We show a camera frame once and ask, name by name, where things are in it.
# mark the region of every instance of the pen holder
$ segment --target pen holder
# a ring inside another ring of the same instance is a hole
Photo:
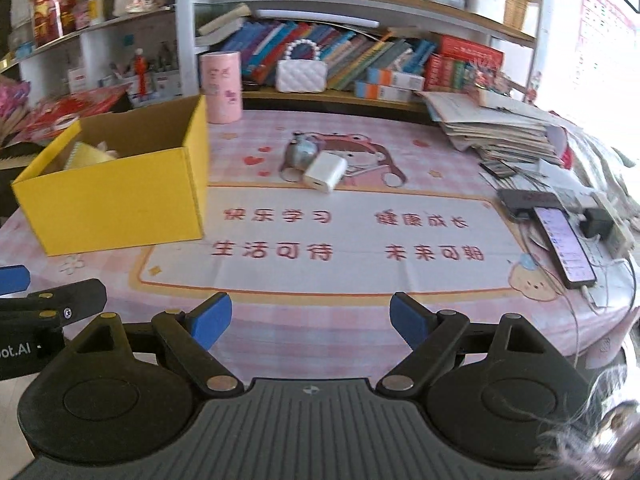
[[[293,49],[309,44],[314,50],[313,59],[291,59]],[[278,92],[323,92],[326,88],[327,67],[320,61],[320,49],[311,40],[296,40],[287,45],[284,59],[278,62],[276,89]]]
[[[466,0],[466,10],[494,22],[504,23],[507,0]]]

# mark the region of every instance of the red box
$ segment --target red box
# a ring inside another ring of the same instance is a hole
[[[490,46],[446,35],[443,35],[440,40],[440,55],[469,61],[494,70],[500,70],[504,60],[504,53]]]

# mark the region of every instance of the yellow cardboard box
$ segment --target yellow cardboard box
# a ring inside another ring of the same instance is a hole
[[[77,140],[120,158],[63,171]],[[204,98],[81,119],[13,182],[49,256],[202,238],[209,146]]]

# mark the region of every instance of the bookshelf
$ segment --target bookshelf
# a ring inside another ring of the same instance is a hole
[[[341,92],[337,90],[326,90],[319,94],[295,94],[278,92],[275,88],[261,88],[258,91],[243,92],[242,98],[247,101],[276,100],[276,101],[300,101],[329,103],[337,105],[358,105],[385,108],[388,110],[398,110],[401,112],[411,112],[429,116],[427,108],[421,103],[397,103],[393,101],[379,101],[375,99],[361,99],[351,92]]]
[[[492,44],[493,40],[503,40],[513,44],[514,48],[530,49],[531,61],[527,63],[527,82],[523,86],[516,86],[524,92],[532,78],[540,73],[544,65],[550,21],[550,6],[547,5],[546,0],[538,2],[541,12],[535,37],[465,10],[423,0],[176,0],[178,58],[184,95],[196,95],[200,91],[196,54],[200,54],[202,48],[198,49],[195,45],[196,15],[202,16],[207,13],[210,15],[212,6],[228,9],[233,4],[241,2],[246,3],[252,12],[288,10],[339,14],[373,20],[379,22],[381,28],[417,26],[423,30],[450,34],[487,45]],[[261,95],[265,99],[284,99],[279,97],[273,89],[268,89]],[[324,95],[325,99],[334,98],[330,93]]]
[[[435,2],[424,0],[193,0],[196,4],[234,4],[244,2],[251,10],[255,9],[286,9],[286,10],[318,10],[318,4],[323,6],[321,12],[330,14],[348,14],[359,18],[374,19],[385,26],[398,25],[406,19],[408,23],[415,23],[415,18],[430,18],[440,22],[460,25],[490,34],[494,38],[511,41],[521,46],[534,47],[536,38],[515,28],[507,27],[483,16],[478,16],[466,10],[456,9]],[[393,12],[393,22],[384,23],[381,19],[385,11]]]

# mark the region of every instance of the small metal figurine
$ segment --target small metal figurine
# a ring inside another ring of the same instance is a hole
[[[290,167],[306,171],[319,151],[318,145],[305,132],[294,132],[293,139],[285,150],[284,159]]]

